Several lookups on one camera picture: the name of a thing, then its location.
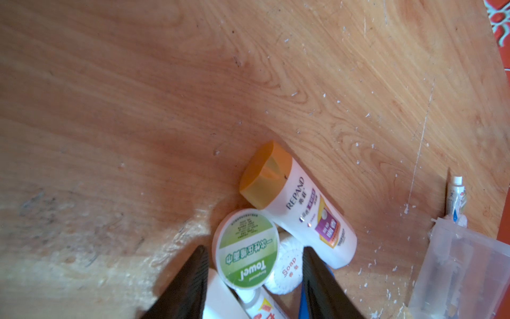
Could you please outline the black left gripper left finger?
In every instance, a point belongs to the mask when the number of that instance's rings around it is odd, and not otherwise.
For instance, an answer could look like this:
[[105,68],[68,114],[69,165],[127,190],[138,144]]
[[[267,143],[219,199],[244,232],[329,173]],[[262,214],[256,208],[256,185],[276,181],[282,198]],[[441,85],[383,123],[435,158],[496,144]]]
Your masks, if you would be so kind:
[[209,254],[205,246],[199,245],[142,317],[201,319],[207,298],[208,273]]

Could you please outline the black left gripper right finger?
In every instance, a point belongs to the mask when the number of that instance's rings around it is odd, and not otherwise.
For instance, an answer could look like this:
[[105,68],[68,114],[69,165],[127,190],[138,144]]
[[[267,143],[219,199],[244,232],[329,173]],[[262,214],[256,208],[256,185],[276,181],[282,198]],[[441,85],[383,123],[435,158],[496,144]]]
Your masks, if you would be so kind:
[[363,317],[337,283],[329,267],[318,257],[312,247],[305,247],[303,253],[301,317]]

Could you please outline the small toothpaste tube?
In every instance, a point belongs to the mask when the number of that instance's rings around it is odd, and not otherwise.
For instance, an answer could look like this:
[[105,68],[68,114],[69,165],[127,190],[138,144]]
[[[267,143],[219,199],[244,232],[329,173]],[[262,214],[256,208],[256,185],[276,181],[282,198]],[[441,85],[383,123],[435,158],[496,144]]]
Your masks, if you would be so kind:
[[289,319],[264,287],[253,290],[235,290],[242,307],[253,319]]
[[466,188],[462,176],[452,176],[447,184],[445,219],[460,227],[468,227],[468,218],[464,214],[466,206]]

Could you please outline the clear jar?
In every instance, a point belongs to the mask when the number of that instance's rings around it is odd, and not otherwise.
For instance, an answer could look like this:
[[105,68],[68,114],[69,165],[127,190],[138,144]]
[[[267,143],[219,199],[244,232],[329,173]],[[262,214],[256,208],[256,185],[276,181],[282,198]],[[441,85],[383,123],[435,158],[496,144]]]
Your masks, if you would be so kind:
[[495,318],[509,246],[438,218],[409,302],[413,318]]

